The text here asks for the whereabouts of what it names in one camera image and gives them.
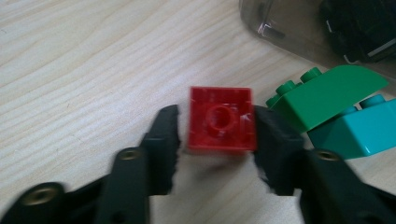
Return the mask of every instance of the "wood grain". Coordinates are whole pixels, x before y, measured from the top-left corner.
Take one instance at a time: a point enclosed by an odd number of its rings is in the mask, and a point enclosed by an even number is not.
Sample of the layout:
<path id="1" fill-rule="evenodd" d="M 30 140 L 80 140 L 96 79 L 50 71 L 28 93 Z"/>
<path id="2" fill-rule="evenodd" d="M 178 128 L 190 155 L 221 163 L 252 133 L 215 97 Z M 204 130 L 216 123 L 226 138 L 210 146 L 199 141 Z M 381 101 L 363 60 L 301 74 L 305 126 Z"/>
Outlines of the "wood grain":
<path id="1" fill-rule="evenodd" d="M 313 66 L 251 35 L 236 0 L 0 0 L 0 215 L 35 184 L 104 175 L 166 105 L 179 105 L 184 148 L 190 86 L 250 87 L 263 105 Z M 396 193 L 395 159 L 351 164 Z M 249 156 L 181 152 L 177 169 L 173 194 L 151 198 L 153 223 L 302 223 Z"/>

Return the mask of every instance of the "teal lego brick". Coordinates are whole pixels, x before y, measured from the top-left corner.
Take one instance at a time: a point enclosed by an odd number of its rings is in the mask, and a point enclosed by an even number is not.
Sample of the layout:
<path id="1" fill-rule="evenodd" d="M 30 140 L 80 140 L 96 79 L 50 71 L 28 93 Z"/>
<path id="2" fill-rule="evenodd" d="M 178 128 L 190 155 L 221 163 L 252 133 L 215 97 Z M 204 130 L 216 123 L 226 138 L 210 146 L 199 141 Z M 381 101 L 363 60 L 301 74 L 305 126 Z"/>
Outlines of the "teal lego brick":
<path id="1" fill-rule="evenodd" d="M 344 159 L 366 157 L 396 147 L 396 99 L 380 94 L 351 106 L 308 132 L 314 147 L 338 153 Z"/>
<path id="2" fill-rule="evenodd" d="M 376 72 L 357 65 L 341 65 L 321 73 L 316 67 L 302 82 L 287 81 L 266 104 L 298 132 L 304 133 L 388 85 Z"/>

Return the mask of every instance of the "lego brick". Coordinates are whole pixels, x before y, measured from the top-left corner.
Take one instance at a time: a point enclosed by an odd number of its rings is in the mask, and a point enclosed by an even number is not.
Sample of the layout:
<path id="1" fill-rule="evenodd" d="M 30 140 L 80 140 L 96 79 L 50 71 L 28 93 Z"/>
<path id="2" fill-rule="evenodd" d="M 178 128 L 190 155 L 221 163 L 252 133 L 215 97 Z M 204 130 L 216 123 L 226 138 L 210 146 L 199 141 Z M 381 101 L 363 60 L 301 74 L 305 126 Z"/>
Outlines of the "lego brick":
<path id="1" fill-rule="evenodd" d="M 250 89 L 191 87 L 189 149 L 243 151 L 256 145 Z"/>
<path id="2" fill-rule="evenodd" d="M 356 65 L 341 65 L 321 74 L 315 67 L 301 83 L 287 81 L 266 104 L 299 133 L 319 124 L 388 85 L 376 72 Z"/>
<path id="3" fill-rule="evenodd" d="M 370 156 L 396 147 L 396 99 L 382 95 L 351 106 L 328 122 L 308 132 L 312 144 L 341 155 L 344 159 Z"/>

